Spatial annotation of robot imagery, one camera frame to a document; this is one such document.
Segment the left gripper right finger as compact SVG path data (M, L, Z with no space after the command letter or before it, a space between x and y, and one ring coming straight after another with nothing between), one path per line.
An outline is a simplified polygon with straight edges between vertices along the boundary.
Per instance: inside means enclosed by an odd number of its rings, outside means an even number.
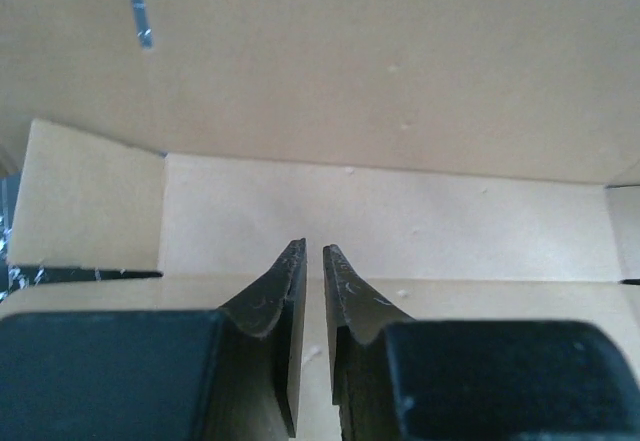
M332 404L344 440L399 440L384 329L411 317L361 278L339 246L323 248Z

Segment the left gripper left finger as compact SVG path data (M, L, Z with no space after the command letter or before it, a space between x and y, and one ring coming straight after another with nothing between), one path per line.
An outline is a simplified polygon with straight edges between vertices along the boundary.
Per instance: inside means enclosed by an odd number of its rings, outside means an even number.
M263 275L221 306L219 437L296 435L306 287L306 240L297 239Z

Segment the brown cardboard box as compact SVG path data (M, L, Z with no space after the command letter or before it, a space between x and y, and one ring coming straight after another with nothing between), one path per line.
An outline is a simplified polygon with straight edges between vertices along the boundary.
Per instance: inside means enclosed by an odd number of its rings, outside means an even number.
M589 321L639 363L639 0L1 0L21 311L220 305L307 242L298 436L337 440L322 250L428 320Z

